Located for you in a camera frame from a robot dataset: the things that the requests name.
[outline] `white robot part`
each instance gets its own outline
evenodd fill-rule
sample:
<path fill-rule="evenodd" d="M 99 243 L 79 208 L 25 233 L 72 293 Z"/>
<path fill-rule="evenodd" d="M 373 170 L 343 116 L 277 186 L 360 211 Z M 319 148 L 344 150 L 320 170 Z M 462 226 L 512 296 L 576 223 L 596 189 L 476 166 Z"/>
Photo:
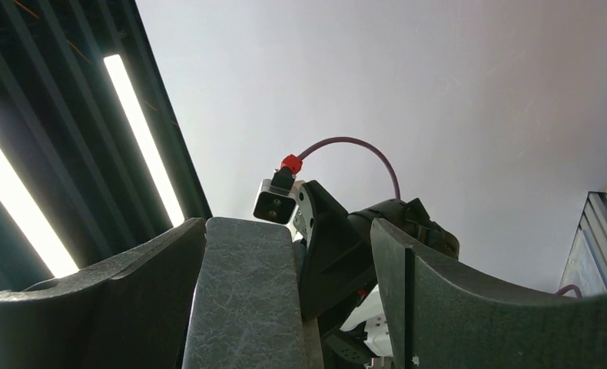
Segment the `white robot part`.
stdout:
<path fill-rule="evenodd" d="M 359 307 L 353 310 L 340 330 L 351 331 L 363 322 L 366 322 L 364 330 L 367 333 L 367 339 L 364 341 L 365 345 L 377 356 L 392 357 L 390 329 L 387 327 L 378 286 L 367 295 Z"/>

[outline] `led light strip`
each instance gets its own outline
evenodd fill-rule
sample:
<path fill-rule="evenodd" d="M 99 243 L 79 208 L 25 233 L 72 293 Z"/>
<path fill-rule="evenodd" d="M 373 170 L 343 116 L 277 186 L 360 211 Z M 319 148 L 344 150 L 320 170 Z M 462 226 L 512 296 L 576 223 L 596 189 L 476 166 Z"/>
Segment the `led light strip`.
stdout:
<path fill-rule="evenodd" d="M 138 146 L 141 148 L 143 159 L 150 169 L 150 174 L 154 185 L 157 186 L 165 210 L 168 212 L 168 217 L 172 222 L 173 227 L 177 227 L 184 222 L 184 213 L 181 212 L 177 195 L 174 193 L 168 173 L 165 171 L 163 161 L 157 150 L 157 145 L 154 143 L 148 122 L 145 120 L 141 104 L 136 98 L 134 88 L 131 86 L 131 81 L 124 68 L 120 55 L 112 55 L 104 58 L 104 65 L 107 66 L 111 81 L 114 83 L 118 98 L 122 103 L 125 115 L 134 132 L 134 137 Z"/>
<path fill-rule="evenodd" d="M 56 278 L 79 270 L 1 149 L 0 202 Z"/>

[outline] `orange wire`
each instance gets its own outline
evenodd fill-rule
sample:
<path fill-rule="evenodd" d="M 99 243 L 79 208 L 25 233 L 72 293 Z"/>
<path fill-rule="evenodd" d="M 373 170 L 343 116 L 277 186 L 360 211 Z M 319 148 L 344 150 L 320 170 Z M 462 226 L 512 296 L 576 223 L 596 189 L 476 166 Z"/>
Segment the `orange wire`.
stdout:
<path fill-rule="evenodd" d="M 152 108 L 152 110 L 159 112 L 159 109 L 155 108 L 152 104 L 150 104 L 149 102 L 147 102 L 147 100 L 144 100 L 145 104 L 147 104 L 150 108 Z"/>
<path fill-rule="evenodd" d="M 34 13 L 32 10 L 28 9 L 27 7 L 25 7 L 25 5 L 21 4 L 20 2 L 17 2 L 16 0 L 14 0 L 14 2 L 16 3 L 16 5 L 18 5 L 19 7 L 21 7 L 21 9 L 25 10 L 26 12 L 30 13 L 31 16 L 41 20 L 41 17 L 39 17 L 38 15 L 36 15 L 36 13 Z"/>
<path fill-rule="evenodd" d="M 86 55 L 82 54 L 82 52 L 80 51 L 80 49 L 77 46 L 73 45 L 71 40 L 66 38 L 66 41 L 68 41 L 68 44 L 73 48 L 73 50 L 75 50 L 75 52 L 77 52 L 88 64 L 91 64 L 91 61 L 88 60 Z"/>

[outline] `cable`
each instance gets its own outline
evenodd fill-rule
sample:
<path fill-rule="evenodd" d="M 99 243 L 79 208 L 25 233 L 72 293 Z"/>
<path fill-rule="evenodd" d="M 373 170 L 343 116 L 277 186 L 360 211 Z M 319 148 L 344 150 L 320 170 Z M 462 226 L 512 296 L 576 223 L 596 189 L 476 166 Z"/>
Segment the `cable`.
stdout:
<path fill-rule="evenodd" d="M 74 43 L 71 42 L 71 40 L 66 38 L 66 41 L 68 42 L 68 45 L 70 45 L 73 50 L 75 50 L 75 52 L 77 52 L 88 64 L 91 64 L 91 60 L 89 60 L 89 58 L 87 58 L 86 55 L 84 55 L 84 53 L 81 52 L 81 50 L 77 46 L 75 46 Z"/>
<path fill-rule="evenodd" d="M 396 177 L 396 172 L 394 171 L 392 164 L 390 163 L 389 160 L 387 160 L 387 157 L 385 157 L 385 154 L 383 154 L 380 150 L 378 150 L 375 146 L 373 146 L 369 142 L 365 142 L 363 140 L 359 140 L 357 138 L 352 138 L 352 137 L 327 138 L 325 140 L 317 142 L 316 144 L 311 145 L 306 150 L 303 150 L 303 152 L 301 154 L 299 154 L 297 156 L 297 158 L 300 161 L 302 161 L 305 158 L 307 158 L 308 155 L 314 153 L 315 151 L 317 151 L 318 149 L 320 149 L 326 145 L 336 144 L 336 143 L 341 143 L 341 142 L 345 143 L 345 144 L 354 144 L 354 145 L 362 146 L 363 148 L 366 148 L 367 150 L 373 152 L 383 162 L 383 164 L 385 164 L 387 171 L 390 173 L 390 177 L 392 178 L 392 184 L 394 185 L 394 196 L 396 197 L 397 200 L 401 199 L 401 190 L 399 187 L 399 180 Z"/>
<path fill-rule="evenodd" d="M 575 296 L 577 298 L 582 298 L 582 291 L 579 289 L 579 287 L 575 286 L 574 284 L 569 284 L 567 286 L 560 288 L 557 292 L 555 292 L 555 294 L 557 296 L 563 296 L 568 291 L 574 291 Z"/>

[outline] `red connector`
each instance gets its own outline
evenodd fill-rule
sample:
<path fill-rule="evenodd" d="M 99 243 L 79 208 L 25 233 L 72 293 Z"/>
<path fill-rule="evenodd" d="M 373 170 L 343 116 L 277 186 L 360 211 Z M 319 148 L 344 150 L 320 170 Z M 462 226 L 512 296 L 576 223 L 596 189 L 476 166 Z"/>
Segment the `red connector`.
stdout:
<path fill-rule="evenodd" d="M 295 175 L 301 171 L 303 164 L 303 160 L 299 159 L 296 155 L 290 154 L 281 162 L 281 168 L 288 167 L 292 171 L 292 174 Z"/>

